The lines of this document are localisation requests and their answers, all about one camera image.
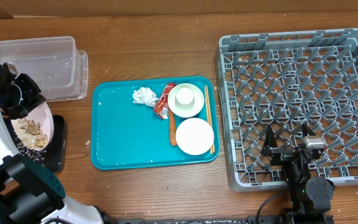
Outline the red snack wrapper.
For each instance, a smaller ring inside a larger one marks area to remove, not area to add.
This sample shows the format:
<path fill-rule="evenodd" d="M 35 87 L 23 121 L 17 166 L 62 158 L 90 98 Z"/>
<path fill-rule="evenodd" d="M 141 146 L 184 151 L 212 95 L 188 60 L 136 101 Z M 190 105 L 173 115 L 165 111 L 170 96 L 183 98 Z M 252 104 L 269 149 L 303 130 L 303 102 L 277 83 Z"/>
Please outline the red snack wrapper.
<path fill-rule="evenodd" d="M 154 113 L 160 119 L 168 118 L 168 111 L 169 111 L 168 96 L 176 85 L 177 85 L 176 83 L 167 83 L 165 85 L 165 88 L 163 89 L 160 98 L 158 99 L 156 105 L 154 106 Z"/>

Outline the small white cup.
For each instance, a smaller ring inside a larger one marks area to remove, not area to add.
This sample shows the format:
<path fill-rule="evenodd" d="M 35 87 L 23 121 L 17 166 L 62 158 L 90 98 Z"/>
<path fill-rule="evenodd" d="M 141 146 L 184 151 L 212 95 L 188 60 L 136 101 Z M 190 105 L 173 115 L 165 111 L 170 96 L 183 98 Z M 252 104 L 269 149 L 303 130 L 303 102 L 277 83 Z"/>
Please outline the small white cup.
<path fill-rule="evenodd" d="M 179 105 L 190 106 L 193 103 L 195 96 L 190 88 L 183 87 L 177 91 L 175 99 Z"/>

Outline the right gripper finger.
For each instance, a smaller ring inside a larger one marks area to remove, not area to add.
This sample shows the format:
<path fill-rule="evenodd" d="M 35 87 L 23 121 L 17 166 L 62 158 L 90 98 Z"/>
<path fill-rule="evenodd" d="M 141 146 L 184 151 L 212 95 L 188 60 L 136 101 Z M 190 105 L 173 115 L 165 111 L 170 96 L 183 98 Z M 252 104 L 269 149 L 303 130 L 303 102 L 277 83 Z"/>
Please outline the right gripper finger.
<path fill-rule="evenodd" d="M 309 136 L 315 136 L 316 134 L 311 130 L 311 128 L 308 126 L 307 122 L 303 122 L 301 124 L 301 132 L 302 132 L 302 138 L 309 137 Z"/>
<path fill-rule="evenodd" d="M 264 141 L 264 145 L 261 150 L 261 155 L 272 156 L 277 153 L 278 153 L 278 146 L 277 146 L 277 142 L 275 139 L 275 135 L 274 135 L 271 125 L 268 125 L 266 127 L 265 141 Z"/>

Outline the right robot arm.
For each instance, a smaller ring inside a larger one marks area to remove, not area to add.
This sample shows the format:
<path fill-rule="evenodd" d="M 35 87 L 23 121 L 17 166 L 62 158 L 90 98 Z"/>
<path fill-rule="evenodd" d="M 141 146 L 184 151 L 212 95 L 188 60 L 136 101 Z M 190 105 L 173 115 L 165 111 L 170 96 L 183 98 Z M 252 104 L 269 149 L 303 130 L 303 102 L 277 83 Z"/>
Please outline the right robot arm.
<path fill-rule="evenodd" d="M 269 197 L 258 209 L 257 223 L 333 223 L 326 212 L 331 209 L 335 185 L 329 179 L 312 177 L 309 163 L 319 159 L 325 150 L 324 140 L 317 136 L 307 124 L 301 125 L 302 143 L 292 150 L 280 149 L 271 125 L 266 127 L 265 141 L 261 154 L 271 158 L 272 166 L 282 168 L 288 188 Z M 288 192 L 291 207 L 284 208 L 277 216 L 261 217 L 260 213 L 269 201 Z"/>

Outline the orange carrot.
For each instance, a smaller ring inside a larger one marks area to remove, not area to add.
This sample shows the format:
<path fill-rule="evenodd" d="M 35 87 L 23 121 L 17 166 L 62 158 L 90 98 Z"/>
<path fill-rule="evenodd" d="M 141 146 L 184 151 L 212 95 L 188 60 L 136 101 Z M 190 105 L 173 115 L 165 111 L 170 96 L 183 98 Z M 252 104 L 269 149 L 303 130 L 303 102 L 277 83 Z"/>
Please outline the orange carrot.
<path fill-rule="evenodd" d="M 169 141 L 170 144 L 175 147 L 177 146 L 176 140 L 176 123 L 175 123 L 175 116 L 171 110 L 168 111 L 168 120 L 169 120 Z"/>

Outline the rice and peanut scraps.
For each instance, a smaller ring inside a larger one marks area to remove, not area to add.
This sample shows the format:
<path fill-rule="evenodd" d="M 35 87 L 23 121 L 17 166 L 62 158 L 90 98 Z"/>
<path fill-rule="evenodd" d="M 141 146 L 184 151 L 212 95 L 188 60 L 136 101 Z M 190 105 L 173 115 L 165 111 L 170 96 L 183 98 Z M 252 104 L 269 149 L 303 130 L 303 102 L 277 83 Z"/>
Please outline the rice and peanut scraps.
<path fill-rule="evenodd" d="M 17 136 L 16 140 L 20 154 L 34 161 L 43 162 L 49 137 L 44 134 L 40 123 L 26 118 L 12 120 L 11 123 Z"/>

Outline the white tissue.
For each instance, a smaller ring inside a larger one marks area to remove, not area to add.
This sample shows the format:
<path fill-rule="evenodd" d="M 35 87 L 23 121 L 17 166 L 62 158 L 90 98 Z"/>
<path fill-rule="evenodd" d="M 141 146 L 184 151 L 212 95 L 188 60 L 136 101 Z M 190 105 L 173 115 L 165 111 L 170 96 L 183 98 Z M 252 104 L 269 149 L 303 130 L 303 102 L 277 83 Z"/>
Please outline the white tissue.
<path fill-rule="evenodd" d="M 132 97 L 133 103 L 149 107 L 154 107 L 158 102 L 157 95 L 149 87 L 140 87 L 138 90 L 134 90 Z"/>

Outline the large white plate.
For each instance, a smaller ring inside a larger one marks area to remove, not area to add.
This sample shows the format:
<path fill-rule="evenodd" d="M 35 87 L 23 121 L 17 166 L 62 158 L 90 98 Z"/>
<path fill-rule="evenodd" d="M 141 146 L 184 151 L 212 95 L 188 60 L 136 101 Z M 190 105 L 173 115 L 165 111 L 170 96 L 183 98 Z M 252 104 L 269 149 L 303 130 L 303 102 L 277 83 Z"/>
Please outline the large white plate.
<path fill-rule="evenodd" d="M 50 143 L 53 137 L 54 123 L 53 123 L 53 116 L 50 111 L 50 108 L 48 107 L 48 104 L 42 103 L 34 110 L 32 110 L 24 118 L 32 119 L 36 123 L 40 123 L 41 129 L 43 130 L 44 134 L 46 134 L 49 137 L 49 143 Z"/>

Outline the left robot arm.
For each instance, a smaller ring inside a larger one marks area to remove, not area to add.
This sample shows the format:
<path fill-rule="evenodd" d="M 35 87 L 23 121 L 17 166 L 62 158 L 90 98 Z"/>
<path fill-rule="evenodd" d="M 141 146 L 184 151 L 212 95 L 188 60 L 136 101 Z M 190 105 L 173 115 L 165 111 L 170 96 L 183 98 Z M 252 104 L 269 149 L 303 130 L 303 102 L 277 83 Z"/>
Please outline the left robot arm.
<path fill-rule="evenodd" d="M 20 152 L 12 119 L 45 101 L 28 75 L 0 63 L 0 223 L 115 223 L 105 211 L 67 196 L 56 175 Z"/>

